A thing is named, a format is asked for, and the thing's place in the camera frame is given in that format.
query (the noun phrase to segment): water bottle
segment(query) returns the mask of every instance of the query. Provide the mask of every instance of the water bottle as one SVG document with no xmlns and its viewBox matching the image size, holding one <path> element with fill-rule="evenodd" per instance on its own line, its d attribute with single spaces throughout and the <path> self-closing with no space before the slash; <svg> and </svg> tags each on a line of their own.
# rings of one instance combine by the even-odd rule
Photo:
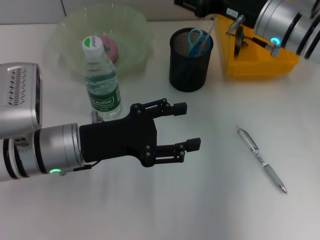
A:
<svg viewBox="0 0 320 240">
<path fill-rule="evenodd" d="M 115 66 L 105 54 L 98 36 L 86 37 L 82 49 L 84 81 L 91 105 L 103 120 L 107 120 L 122 108 Z"/>
</svg>

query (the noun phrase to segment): wall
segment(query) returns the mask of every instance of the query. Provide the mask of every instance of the wall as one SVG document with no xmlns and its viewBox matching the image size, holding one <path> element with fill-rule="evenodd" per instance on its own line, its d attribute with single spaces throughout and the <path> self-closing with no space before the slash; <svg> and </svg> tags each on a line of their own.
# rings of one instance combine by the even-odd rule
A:
<svg viewBox="0 0 320 240">
<path fill-rule="evenodd" d="M 148 21 L 198 19 L 191 11 L 174 4 L 174 0 L 63 0 L 66 14 L 96 3 L 129 5 L 146 15 Z"/>
<path fill-rule="evenodd" d="M 0 24 L 57 23 L 65 16 L 60 0 L 0 1 Z"/>
<path fill-rule="evenodd" d="M 129 5 L 144 13 L 149 21 L 194 20 L 194 14 L 174 0 L 1 0 L 0 25 L 58 23 L 66 14 L 96 3 Z"/>
</svg>

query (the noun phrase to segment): scissors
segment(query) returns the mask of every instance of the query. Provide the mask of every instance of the scissors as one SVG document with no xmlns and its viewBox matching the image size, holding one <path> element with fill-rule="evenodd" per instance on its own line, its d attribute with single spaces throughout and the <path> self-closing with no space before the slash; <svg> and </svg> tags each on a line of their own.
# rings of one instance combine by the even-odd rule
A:
<svg viewBox="0 0 320 240">
<path fill-rule="evenodd" d="M 192 42 L 191 36 L 194 32 L 198 32 L 199 36 L 198 38 Z M 203 53 L 206 54 L 210 48 L 211 48 L 211 41 L 210 39 L 207 38 L 207 42 L 208 42 L 208 47 L 206 48 L 206 50 L 201 51 L 200 49 L 200 45 L 203 42 L 203 40 L 205 40 L 207 38 L 207 35 L 204 35 L 204 32 L 199 29 L 199 28 L 194 28 L 189 32 L 188 35 L 188 42 L 189 42 L 189 48 L 188 51 L 186 52 L 186 56 L 188 57 L 195 57 L 196 55 L 199 55 L 199 53 Z"/>
</svg>

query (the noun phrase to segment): cable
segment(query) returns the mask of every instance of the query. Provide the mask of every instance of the cable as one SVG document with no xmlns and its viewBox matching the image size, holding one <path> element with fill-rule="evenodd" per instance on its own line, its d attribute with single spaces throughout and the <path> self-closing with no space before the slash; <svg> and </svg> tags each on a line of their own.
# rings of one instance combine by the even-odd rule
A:
<svg viewBox="0 0 320 240">
<path fill-rule="evenodd" d="M 101 160 L 96 161 L 94 164 L 86 164 L 82 167 L 77 167 L 73 169 L 73 172 L 77 172 L 77 171 L 82 171 L 82 170 L 88 170 L 88 169 L 92 169 L 95 165 L 97 165 L 98 163 L 100 163 Z"/>
<path fill-rule="evenodd" d="M 94 164 L 91 165 L 91 167 L 93 168 L 95 165 L 97 165 L 97 164 L 100 163 L 100 162 L 101 162 L 101 160 L 96 161 Z"/>
<path fill-rule="evenodd" d="M 229 36 L 232 36 L 232 37 L 237 37 L 235 34 L 233 33 L 227 33 L 227 35 Z M 255 44 L 258 44 L 259 46 L 263 47 L 264 49 L 266 48 L 266 46 L 268 45 L 267 42 L 263 41 L 263 40 L 260 40 L 256 37 L 249 37 L 249 36 L 243 36 L 244 39 L 248 39 L 248 40 L 251 40 L 252 42 L 254 42 Z"/>
</svg>

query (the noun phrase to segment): green label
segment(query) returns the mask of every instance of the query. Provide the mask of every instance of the green label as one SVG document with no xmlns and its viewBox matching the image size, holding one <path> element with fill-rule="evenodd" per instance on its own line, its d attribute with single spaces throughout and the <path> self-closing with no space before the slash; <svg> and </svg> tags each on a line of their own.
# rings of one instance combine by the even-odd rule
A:
<svg viewBox="0 0 320 240">
<path fill-rule="evenodd" d="M 88 37 L 86 40 L 84 40 L 84 45 L 88 48 L 90 47 L 90 37 Z"/>
<path fill-rule="evenodd" d="M 119 86 L 106 95 L 95 95 L 88 91 L 92 107 L 100 112 L 110 112 L 121 102 Z"/>
</svg>

